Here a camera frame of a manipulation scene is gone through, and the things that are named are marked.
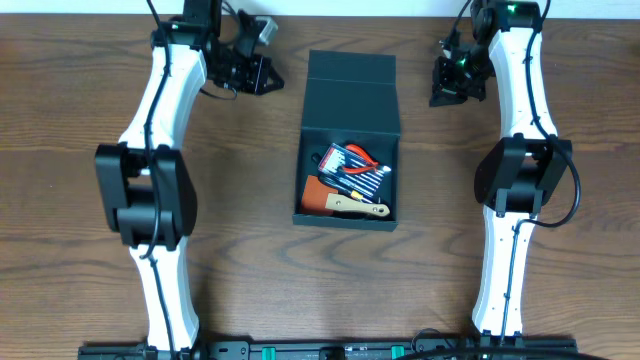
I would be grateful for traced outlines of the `dark green box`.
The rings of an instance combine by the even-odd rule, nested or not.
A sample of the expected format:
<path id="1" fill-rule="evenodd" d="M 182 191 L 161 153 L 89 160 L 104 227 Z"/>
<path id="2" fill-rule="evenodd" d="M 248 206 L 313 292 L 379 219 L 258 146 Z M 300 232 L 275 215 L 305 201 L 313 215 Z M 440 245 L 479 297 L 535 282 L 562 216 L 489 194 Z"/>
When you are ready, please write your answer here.
<path id="1" fill-rule="evenodd" d="M 392 55 L 312 50 L 308 74 L 295 180 L 296 225 L 392 232 L 398 226 L 398 153 L 401 122 L 396 91 L 396 58 Z M 377 193 L 375 203 L 391 214 L 379 218 L 335 212 L 331 216 L 300 212 L 309 175 L 319 174 L 312 162 L 332 143 L 356 144 L 375 160 L 392 168 Z"/>

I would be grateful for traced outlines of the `red handled pliers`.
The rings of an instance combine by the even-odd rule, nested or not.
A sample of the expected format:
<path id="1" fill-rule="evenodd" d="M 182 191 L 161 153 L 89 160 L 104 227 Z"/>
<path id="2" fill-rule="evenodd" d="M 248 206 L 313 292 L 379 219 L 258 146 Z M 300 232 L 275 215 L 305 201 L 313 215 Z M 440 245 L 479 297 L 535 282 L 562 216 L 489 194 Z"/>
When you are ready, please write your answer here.
<path id="1" fill-rule="evenodd" d="M 355 154 L 362 162 L 362 165 L 357 167 L 347 167 L 343 165 L 341 170 L 350 175 L 360 175 L 368 172 L 377 173 L 380 171 L 380 164 L 375 161 L 363 148 L 355 144 L 348 144 L 345 149 Z"/>

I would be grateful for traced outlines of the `precision screwdriver set case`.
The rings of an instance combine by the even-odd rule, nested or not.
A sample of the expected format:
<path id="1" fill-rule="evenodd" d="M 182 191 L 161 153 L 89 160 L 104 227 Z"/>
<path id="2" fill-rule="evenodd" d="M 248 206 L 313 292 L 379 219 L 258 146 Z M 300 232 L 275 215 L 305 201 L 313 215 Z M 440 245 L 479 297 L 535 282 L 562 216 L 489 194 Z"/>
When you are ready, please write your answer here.
<path id="1" fill-rule="evenodd" d="M 365 202 L 374 198 L 392 168 L 375 160 L 359 145 L 332 143 L 319 159 L 318 171 Z"/>

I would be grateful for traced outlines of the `orange scraper wooden handle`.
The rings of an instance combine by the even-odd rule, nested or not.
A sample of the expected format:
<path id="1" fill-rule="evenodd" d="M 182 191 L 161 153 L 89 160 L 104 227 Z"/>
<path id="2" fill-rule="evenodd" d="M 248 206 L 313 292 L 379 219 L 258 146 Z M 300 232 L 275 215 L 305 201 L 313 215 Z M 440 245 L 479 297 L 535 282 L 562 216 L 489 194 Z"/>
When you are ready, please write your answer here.
<path id="1" fill-rule="evenodd" d="M 387 205 L 367 203 L 343 195 L 337 189 L 324 185 L 317 176 L 307 177 L 300 212 L 307 215 L 331 216 L 334 212 L 356 213 L 383 218 L 391 214 Z"/>

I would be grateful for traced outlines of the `small claw hammer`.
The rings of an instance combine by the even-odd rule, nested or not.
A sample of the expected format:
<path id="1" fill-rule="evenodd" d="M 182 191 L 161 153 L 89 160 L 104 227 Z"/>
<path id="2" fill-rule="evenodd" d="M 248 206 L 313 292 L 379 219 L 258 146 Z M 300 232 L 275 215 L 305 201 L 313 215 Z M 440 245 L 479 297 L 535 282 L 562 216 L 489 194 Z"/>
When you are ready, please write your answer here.
<path id="1" fill-rule="evenodd" d="M 312 162 L 313 162 L 313 163 L 315 163 L 316 165 L 319 165 L 319 164 L 321 163 L 321 161 L 322 161 L 322 157 L 321 157 L 319 154 L 315 153 L 315 154 L 313 154 L 313 155 L 311 156 L 311 160 L 312 160 Z"/>

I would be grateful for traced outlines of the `black yellow screwdriver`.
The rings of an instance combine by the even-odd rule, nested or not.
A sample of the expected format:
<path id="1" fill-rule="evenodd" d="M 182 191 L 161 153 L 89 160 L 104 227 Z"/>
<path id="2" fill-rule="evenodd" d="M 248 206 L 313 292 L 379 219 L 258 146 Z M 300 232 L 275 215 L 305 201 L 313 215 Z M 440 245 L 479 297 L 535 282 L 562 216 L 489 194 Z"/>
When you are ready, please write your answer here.
<path id="1" fill-rule="evenodd" d="M 359 192 L 356 189 L 353 189 L 348 185 L 344 185 L 342 182 L 339 181 L 338 178 L 334 176 L 320 174 L 318 179 L 323 185 L 326 185 L 330 188 L 337 190 L 338 193 L 341 195 L 351 197 L 352 199 L 363 202 L 363 203 L 372 204 L 372 201 L 369 198 L 367 198 L 363 193 Z"/>

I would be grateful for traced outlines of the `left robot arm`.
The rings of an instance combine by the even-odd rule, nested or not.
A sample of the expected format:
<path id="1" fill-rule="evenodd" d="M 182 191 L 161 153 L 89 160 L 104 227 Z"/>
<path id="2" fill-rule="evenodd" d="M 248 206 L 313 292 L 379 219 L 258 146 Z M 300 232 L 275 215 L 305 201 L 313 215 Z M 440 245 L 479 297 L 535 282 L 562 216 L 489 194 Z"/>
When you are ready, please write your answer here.
<path id="1" fill-rule="evenodd" d="M 187 1 L 179 16 L 157 20 L 152 67 L 140 105 L 115 144 L 95 153 L 109 228 L 120 235 L 139 272 L 149 331 L 138 345 L 84 346 L 81 359 L 205 359 L 190 290 L 187 245 L 197 195 L 181 149 L 204 86 L 264 95 L 284 81 L 256 53 L 278 31 L 270 16 L 234 10 L 226 1 Z"/>

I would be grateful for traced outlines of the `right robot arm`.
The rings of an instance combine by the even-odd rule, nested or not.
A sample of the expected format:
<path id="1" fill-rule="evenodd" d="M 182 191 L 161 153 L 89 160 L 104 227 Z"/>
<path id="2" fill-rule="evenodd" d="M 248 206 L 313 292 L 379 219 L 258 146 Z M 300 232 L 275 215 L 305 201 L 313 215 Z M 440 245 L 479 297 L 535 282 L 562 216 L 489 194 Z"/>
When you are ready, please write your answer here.
<path id="1" fill-rule="evenodd" d="M 482 101 L 487 81 L 497 83 L 500 137 L 474 175 L 485 242 L 472 322 L 480 334 L 500 340 L 523 332 L 520 307 L 528 244 L 543 226 L 538 216 L 564 173 L 573 179 L 573 203 L 552 225 L 570 221 L 581 201 L 572 144 L 559 137 L 545 93 L 541 45 L 549 8 L 536 1 L 466 2 L 462 10 L 470 15 L 473 40 L 462 42 L 458 28 L 451 28 L 432 74 L 432 107 L 470 98 Z"/>

